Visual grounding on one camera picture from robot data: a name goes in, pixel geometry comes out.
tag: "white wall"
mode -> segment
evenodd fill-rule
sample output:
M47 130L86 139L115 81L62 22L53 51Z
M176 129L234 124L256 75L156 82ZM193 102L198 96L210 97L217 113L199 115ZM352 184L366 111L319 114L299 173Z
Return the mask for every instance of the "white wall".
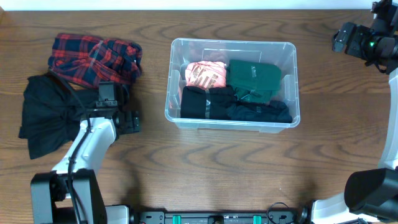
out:
M0 0L15 10L370 9L375 0Z

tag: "pile of clothes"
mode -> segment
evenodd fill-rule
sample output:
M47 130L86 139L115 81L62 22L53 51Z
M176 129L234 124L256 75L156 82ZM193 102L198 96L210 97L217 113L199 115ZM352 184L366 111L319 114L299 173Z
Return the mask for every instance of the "pile of clothes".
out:
M134 42L76 34L56 36L49 72L29 77L24 92L19 137L28 139L30 158L57 150L73 141L80 130L84 111L55 76L85 87L76 95L90 109L98 100L100 82L133 84L141 74L141 58L142 49Z
M275 65L230 60L194 62L185 71L181 118L291 123L289 108L272 100L280 89Z

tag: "wooden table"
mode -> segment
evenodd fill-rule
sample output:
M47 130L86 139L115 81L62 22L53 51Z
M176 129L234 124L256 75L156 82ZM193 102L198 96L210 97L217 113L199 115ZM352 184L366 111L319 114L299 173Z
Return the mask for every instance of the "wooden table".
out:
M47 69L59 32L134 40L144 76L134 85L142 131L108 150L98 182L107 205L167 210L298 207L342 192L349 175L376 168L389 116L388 76L331 51L344 22L369 11L5 12L0 25L0 223L31 223L30 180L70 144L30 160L17 137L27 77ZM164 116L171 42L289 41L297 48L301 123L280 134L179 130Z

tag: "plastic bin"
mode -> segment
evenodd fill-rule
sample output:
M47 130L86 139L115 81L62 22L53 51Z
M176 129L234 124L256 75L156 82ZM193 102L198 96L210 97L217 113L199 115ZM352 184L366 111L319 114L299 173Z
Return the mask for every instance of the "plastic bin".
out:
M182 89L187 84L185 81L187 65L202 60L224 62L228 65L230 59L271 63L282 70L280 91L274 99L283 101L289 107L290 115L293 117L291 124L180 117ZM285 128L296 127L300 122L300 105L295 46L289 42L175 39L172 42L170 54L165 116L179 128L216 128L278 133Z

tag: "plaid shirt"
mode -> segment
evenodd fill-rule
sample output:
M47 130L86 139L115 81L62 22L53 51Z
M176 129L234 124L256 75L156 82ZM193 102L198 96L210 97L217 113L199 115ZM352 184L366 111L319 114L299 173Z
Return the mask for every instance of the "plaid shirt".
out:
M58 34L49 58L50 69L66 80L87 88L100 81L132 84L140 76L140 45L117 39Z

